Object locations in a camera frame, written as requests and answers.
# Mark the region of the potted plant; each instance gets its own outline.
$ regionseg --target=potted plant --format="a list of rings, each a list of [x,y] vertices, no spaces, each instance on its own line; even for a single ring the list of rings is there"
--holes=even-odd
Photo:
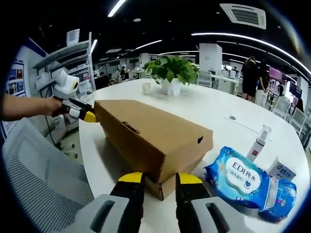
[[[146,74],[161,84],[166,95],[179,95],[181,84],[197,83],[198,68],[180,56],[161,56],[144,66]]]

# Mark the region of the human arm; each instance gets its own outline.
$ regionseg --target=human arm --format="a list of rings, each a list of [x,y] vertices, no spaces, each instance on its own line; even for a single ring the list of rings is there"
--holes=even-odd
[[[269,87],[270,87],[270,81],[268,81],[268,83],[267,83],[267,88],[265,90],[265,93],[267,93],[269,91]]]
[[[36,115],[52,115],[62,107],[62,102],[54,98],[26,98],[4,94],[2,120],[19,120]]]
[[[262,83],[262,77],[259,77],[259,82],[260,82],[260,85],[261,85],[264,93],[266,93],[266,88],[264,88],[263,83]]]
[[[241,74],[244,76],[245,73],[245,64],[243,64],[242,69],[241,69]]]

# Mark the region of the white cup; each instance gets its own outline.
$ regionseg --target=white cup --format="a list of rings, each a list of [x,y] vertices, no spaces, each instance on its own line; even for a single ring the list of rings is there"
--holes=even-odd
[[[142,84],[142,93],[145,95],[150,94],[151,92],[151,83],[143,83]]]

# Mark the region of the floor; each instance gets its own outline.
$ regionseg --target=floor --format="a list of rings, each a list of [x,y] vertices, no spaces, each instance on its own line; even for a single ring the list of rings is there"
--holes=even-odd
[[[69,158],[83,164],[78,129],[72,130],[65,135],[64,139],[61,141],[61,148],[62,152]]]

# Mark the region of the person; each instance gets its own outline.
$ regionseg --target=person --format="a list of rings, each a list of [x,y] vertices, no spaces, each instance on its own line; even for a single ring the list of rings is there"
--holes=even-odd
[[[299,99],[299,100],[297,101],[297,104],[296,104],[296,106],[294,107],[294,110],[293,110],[292,115],[294,114],[296,108],[298,108],[301,112],[304,113],[304,111],[303,111],[303,101],[302,101],[302,99]]]
[[[256,91],[255,104],[265,107],[268,98],[270,77],[267,72],[267,64],[263,60],[259,67],[259,86]]]
[[[114,74],[114,77],[117,78],[117,77],[119,77],[119,76],[120,76],[120,71],[117,70],[117,71],[115,72],[115,74]]]
[[[96,89],[102,89],[108,87],[110,83],[110,76],[105,74],[104,72],[100,72],[99,78],[95,79]]]
[[[235,77],[238,78],[239,77],[239,71],[237,69],[237,67],[233,67],[233,69],[236,73],[235,73]]]
[[[278,91],[280,92],[279,95],[282,96],[283,95],[283,91],[284,91],[284,87],[281,84],[278,85]]]
[[[122,67],[121,71],[120,71],[120,75],[123,76],[125,75],[125,67]]]
[[[239,75],[238,75],[239,71],[237,70],[237,67],[234,67],[231,71],[230,71],[230,78],[231,79],[236,79]]]
[[[62,107],[62,102],[51,98],[27,98],[4,94],[2,106],[3,121],[20,120],[36,115],[52,116]]]
[[[250,56],[242,67],[242,98],[252,101],[256,94],[256,86],[258,81],[258,67],[254,56]]]

